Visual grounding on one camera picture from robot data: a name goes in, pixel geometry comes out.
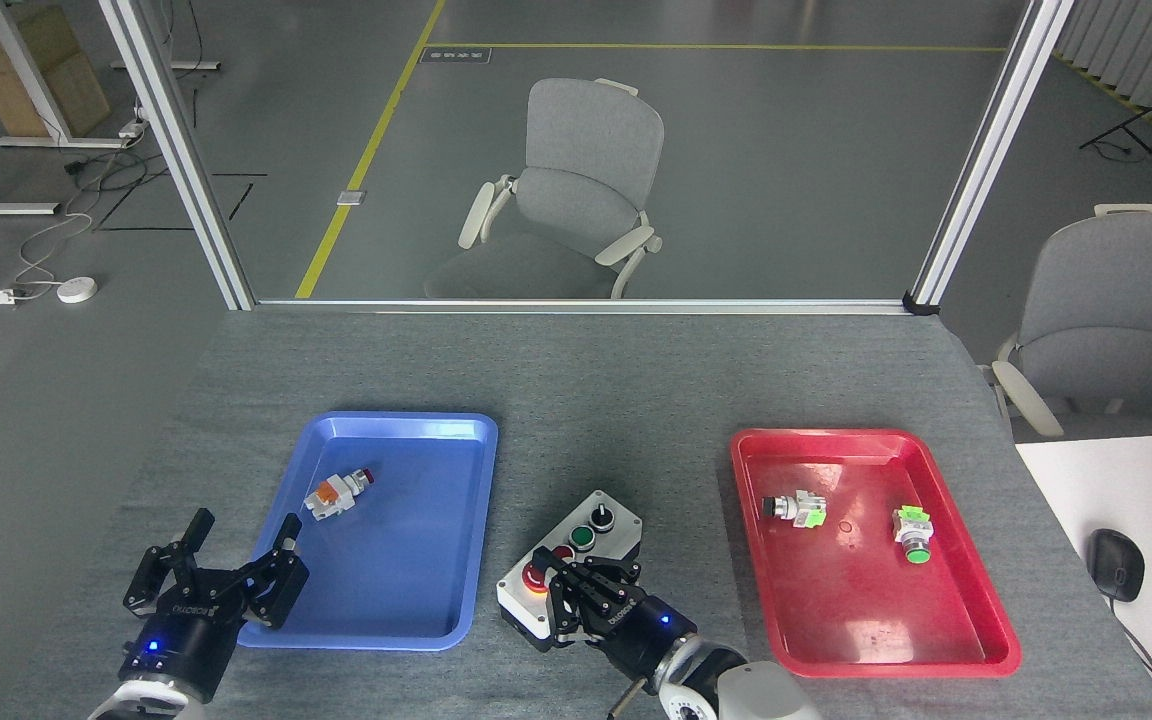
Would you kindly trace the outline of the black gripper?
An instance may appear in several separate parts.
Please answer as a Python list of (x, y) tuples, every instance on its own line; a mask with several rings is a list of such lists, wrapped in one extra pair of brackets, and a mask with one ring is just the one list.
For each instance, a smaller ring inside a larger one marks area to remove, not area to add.
[[(568, 647), (581, 638), (599, 647), (627, 679), (650, 680), (685, 635), (698, 626), (655, 594), (628, 598), (641, 578), (636, 558), (562, 559), (556, 550), (536, 547), (532, 564), (550, 575), (550, 641), (547, 647)], [(602, 615), (602, 602), (612, 602)]]
[[(209, 703), (236, 650), (244, 619), (282, 628), (308, 579), (297, 555), (302, 521), (294, 511), (264, 555), (238, 568), (237, 588), (227, 577), (202, 577), (195, 553), (206, 541), (215, 516), (198, 509), (179, 541), (150, 546), (132, 575), (124, 606), (146, 623), (127, 646), (119, 679), (182, 682), (189, 694)], [(160, 593), (166, 575), (174, 588)]]

